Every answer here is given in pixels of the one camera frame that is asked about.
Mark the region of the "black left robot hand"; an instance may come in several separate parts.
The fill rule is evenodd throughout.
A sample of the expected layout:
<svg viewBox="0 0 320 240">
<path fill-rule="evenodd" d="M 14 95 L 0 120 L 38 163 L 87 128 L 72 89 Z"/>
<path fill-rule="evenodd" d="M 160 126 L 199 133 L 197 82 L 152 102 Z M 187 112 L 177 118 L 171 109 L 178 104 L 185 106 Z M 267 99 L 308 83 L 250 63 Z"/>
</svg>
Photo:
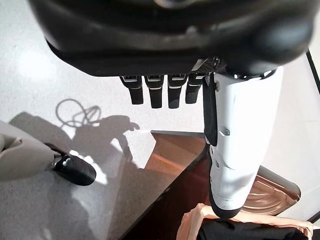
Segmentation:
<svg viewBox="0 0 320 240">
<path fill-rule="evenodd" d="M 120 77 L 141 104 L 178 106 L 203 90 L 212 209 L 243 207 L 272 134 L 282 66 L 309 46 L 317 0 L 31 0 L 52 52 L 95 77 Z"/>
</svg>

